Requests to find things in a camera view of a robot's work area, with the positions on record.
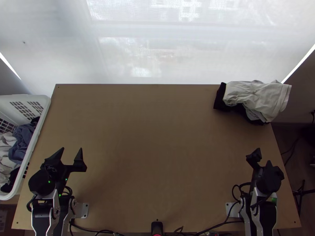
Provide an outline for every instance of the laundry basket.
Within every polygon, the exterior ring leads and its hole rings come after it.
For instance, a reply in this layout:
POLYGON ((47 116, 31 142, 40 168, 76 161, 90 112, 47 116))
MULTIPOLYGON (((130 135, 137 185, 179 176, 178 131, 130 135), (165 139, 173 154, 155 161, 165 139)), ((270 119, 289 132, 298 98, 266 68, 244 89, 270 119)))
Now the laundry basket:
POLYGON ((35 144, 46 118, 50 98, 45 95, 6 95, 0 96, 0 133, 12 132, 17 125, 31 122, 40 116, 36 129, 26 150, 19 173, 15 179, 13 188, 9 193, 0 192, 0 200, 12 198, 18 191, 25 169, 33 153, 35 144))

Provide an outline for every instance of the sheer curtain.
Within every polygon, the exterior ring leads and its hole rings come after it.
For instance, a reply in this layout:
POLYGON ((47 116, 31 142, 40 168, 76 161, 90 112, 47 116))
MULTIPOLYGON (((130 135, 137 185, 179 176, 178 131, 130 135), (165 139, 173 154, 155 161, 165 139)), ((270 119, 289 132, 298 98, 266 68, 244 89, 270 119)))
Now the sheer curtain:
POLYGON ((315 2, 0 0, 0 52, 55 83, 282 81, 315 43, 315 2))

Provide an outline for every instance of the wooden table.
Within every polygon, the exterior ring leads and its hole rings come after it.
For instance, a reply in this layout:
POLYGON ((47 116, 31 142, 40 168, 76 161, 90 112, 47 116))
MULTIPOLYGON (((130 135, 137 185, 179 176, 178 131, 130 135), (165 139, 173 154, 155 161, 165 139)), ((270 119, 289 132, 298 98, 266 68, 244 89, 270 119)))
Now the wooden table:
MULTIPOLYGON (((83 148, 86 173, 68 186, 88 202, 90 229, 149 232, 159 219, 166 232, 196 232, 222 222, 231 188, 251 180, 245 160, 257 147, 284 172, 276 228, 300 227, 287 174, 270 125, 254 126, 213 110, 218 85, 56 85, 31 158, 13 222, 32 229, 26 203, 29 178, 61 147, 64 164, 83 148)), ((241 223, 219 230, 244 230, 241 223)))

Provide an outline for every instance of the light strip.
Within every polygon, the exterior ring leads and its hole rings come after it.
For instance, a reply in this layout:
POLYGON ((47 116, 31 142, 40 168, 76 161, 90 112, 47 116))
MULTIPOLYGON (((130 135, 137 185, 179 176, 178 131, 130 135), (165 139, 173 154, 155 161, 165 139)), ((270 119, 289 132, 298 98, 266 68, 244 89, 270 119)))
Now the light strip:
POLYGON ((293 70, 291 70, 291 72, 287 75, 287 77, 285 77, 281 83, 284 83, 287 81, 287 79, 296 71, 297 68, 300 67, 300 65, 306 60, 306 58, 309 57, 309 55, 311 55, 311 53, 315 50, 315 44, 313 45, 313 47, 311 47, 311 49, 305 54, 305 56, 302 58, 302 60, 294 67, 293 70))
POLYGON ((10 63, 7 61, 7 59, 2 55, 2 53, 0 52, 0 59, 3 60, 3 62, 13 71, 13 73, 15 73, 15 75, 21 79, 19 77, 19 75, 15 72, 15 70, 13 69, 13 67, 10 65, 10 63))

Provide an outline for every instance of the black cable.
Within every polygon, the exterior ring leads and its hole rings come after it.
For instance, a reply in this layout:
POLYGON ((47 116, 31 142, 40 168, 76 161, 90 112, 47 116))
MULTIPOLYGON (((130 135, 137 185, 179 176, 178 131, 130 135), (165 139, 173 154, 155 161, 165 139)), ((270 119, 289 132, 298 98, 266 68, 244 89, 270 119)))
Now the black cable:
POLYGON ((107 230, 107 229, 104 229, 104 230, 100 230, 98 231, 95 236, 97 236, 98 234, 113 234, 114 232, 111 231, 111 230, 107 230))
POLYGON ((73 226, 73 227, 76 227, 76 228, 78 228, 78 229, 80 229, 80 230, 83 230, 83 231, 86 231, 86 232, 96 233, 95 236, 98 235, 98 234, 100 234, 100 233, 104 233, 104 234, 114 234, 114 231, 107 230, 107 229, 102 229, 102 230, 97 231, 97 230, 90 230, 90 229, 82 228, 81 226, 78 226, 78 225, 76 225, 76 224, 74 223, 74 219, 71 219, 71 220, 69 221, 69 224, 70 224, 70 227, 73 226))
POLYGON ((34 194, 32 199, 26 204, 26 208, 29 212, 32 212, 31 203, 34 201, 36 197, 37 197, 37 194, 34 194))
POLYGON ((294 151, 295 151, 295 147, 296 147, 296 144, 297 144, 298 142, 296 142, 295 143, 295 145, 294 145, 294 147, 293 147, 293 149, 292 149, 292 152, 291 152, 291 154, 290 154, 290 156, 287 158, 287 160, 284 162, 284 166, 286 166, 287 165, 287 163, 288 163, 288 161, 291 159, 291 157, 293 156, 293 154, 294 154, 294 151))
POLYGON ((312 124, 314 124, 314 120, 315 120, 314 114, 315 114, 315 110, 311 112, 311 115, 313 116, 312 124))
POLYGON ((240 191, 240 193, 241 193, 241 196, 240 196, 240 197, 242 197, 242 196, 244 196, 244 195, 246 194, 246 192, 244 192, 244 191, 242 190, 242 187, 244 187, 244 186, 246 186, 246 185, 250 185, 250 184, 251 184, 251 182, 246 182, 246 183, 243 183, 243 184, 240 184, 240 185, 235 184, 235 185, 232 187, 232 197, 235 199, 235 201, 239 201, 239 199, 237 199, 237 198, 235 197, 235 195, 234 195, 234 189, 235 189, 235 187, 238 187, 238 188, 239 188, 239 191, 240 191))
MULTIPOLYGON (((312 123, 311 123, 310 127, 312 127, 313 124, 314 124, 314 120, 315 120, 315 110, 311 112, 311 115, 312 115, 312 117, 313 117, 313 120, 312 120, 312 123)), ((295 147, 296 147, 297 143, 299 142, 300 138, 301 138, 301 135, 299 135, 299 136, 296 138, 296 140, 292 143, 291 147, 290 147, 287 151, 281 153, 281 155, 283 155, 283 154, 286 154, 286 153, 288 153, 288 152, 290 152, 290 151, 292 150, 290 156, 289 156, 288 159, 285 161, 284 166, 286 166, 286 164, 288 163, 288 161, 289 161, 289 160, 291 159, 291 157, 293 156, 294 151, 295 151, 295 147)))
POLYGON ((283 153, 280 153, 280 154, 283 155, 283 154, 286 154, 286 153, 290 152, 292 150, 292 148, 294 148, 296 146, 296 144, 297 144, 297 142, 299 140, 300 140, 300 137, 298 137, 296 140, 294 140, 294 142, 292 143, 291 147, 287 151, 285 151, 283 153))
POLYGON ((261 204, 263 204, 265 201, 267 201, 267 199, 271 196, 271 194, 268 194, 267 196, 265 196, 262 200, 256 202, 255 204, 251 205, 250 207, 252 208, 252 210, 257 207, 260 206, 261 204))
POLYGON ((235 199, 235 201, 239 201, 236 197, 235 197, 235 195, 234 195, 234 189, 235 189, 235 187, 238 187, 239 188, 239 186, 237 185, 237 184, 235 184, 233 187, 232 187, 232 197, 235 199))
POLYGON ((220 224, 217 224, 217 225, 215 225, 215 226, 213 226, 213 227, 210 227, 210 228, 208 228, 208 229, 205 229, 205 230, 203 230, 203 231, 200 231, 200 232, 196 233, 195 236, 199 236, 199 235, 201 235, 201 234, 203 234, 203 233, 205 233, 205 232, 208 232, 208 231, 210 231, 210 230, 212 230, 212 229, 214 229, 214 228, 218 228, 218 227, 220 227, 220 226, 222 226, 222 225, 225 225, 225 224, 244 222, 244 221, 241 221, 241 220, 239 220, 239 221, 228 221, 228 219, 229 219, 229 217, 230 217, 230 214, 231 214, 232 208, 233 208, 236 204, 238 204, 238 203, 239 203, 239 201, 233 203, 233 205, 231 206, 231 208, 230 208, 230 210, 229 210, 229 212, 228 212, 228 215, 227 215, 226 219, 224 220, 224 222, 222 222, 222 223, 220 223, 220 224))
POLYGON ((72 192, 72 189, 70 187, 65 186, 65 189, 67 189, 69 191, 69 194, 72 195, 73 192, 72 192))
POLYGON ((70 226, 69 226, 70 234, 71 234, 71 236, 74 236, 73 233, 72 233, 72 230, 71 230, 72 224, 69 223, 69 225, 70 225, 70 226))

